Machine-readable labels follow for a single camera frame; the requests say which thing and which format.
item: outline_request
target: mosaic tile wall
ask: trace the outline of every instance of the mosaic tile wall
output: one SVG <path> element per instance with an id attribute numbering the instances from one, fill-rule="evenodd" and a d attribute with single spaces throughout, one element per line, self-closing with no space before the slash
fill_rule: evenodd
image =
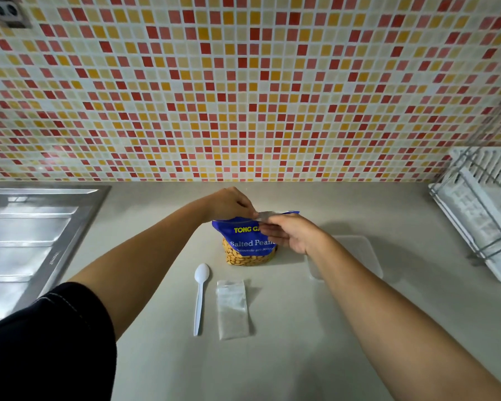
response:
<path id="1" fill-rule="evenodd" d="M 501 0 L 22 2 L 0 180 L 427 181 L 501 100 Z"/>

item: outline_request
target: stainless steel sink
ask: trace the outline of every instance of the stainless steel sink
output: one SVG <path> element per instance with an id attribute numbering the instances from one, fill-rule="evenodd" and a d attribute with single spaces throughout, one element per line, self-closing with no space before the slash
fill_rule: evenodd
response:
<path id="1" fill-rule="evenodd" d="M 59 282 L 109 189 L 0 188 L 0 319 Z"/>

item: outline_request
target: forearm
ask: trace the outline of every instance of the forearm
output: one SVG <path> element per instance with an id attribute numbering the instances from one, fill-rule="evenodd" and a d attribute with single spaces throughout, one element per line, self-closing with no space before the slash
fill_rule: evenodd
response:
<path id="1" fill-rule="evenodd" d="M 501 399 L 497 379 L 332 237 L 317 234 L 307 251 L 395 399 Z"/>
<path id="2" fill-rule="evenodd" d="M 176 256 L 205 220 L 192 202 L 100 256 L 70 279 L 105 305 L 119 338 L 150 300 Z"/>

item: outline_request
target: wire rack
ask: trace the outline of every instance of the wire rack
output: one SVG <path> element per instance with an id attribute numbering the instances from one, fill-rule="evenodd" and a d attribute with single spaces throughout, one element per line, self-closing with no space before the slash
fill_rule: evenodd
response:
<path id="1" fill-rule="evenodd" d="M 501 102 L 464 146 L 449 150 L 450 165 L 429 185 L 447 218 L 501 281 Z"/>

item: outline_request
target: black shirt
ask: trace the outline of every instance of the black shirt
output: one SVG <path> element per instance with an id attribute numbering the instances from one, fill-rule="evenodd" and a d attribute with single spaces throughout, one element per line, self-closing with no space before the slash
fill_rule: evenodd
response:
<path id="1" fill-rule="evenodd" d="M 116 363 L 111 319 L 79 283 L 0 321 L 0 399 L 108 400 Z"/>

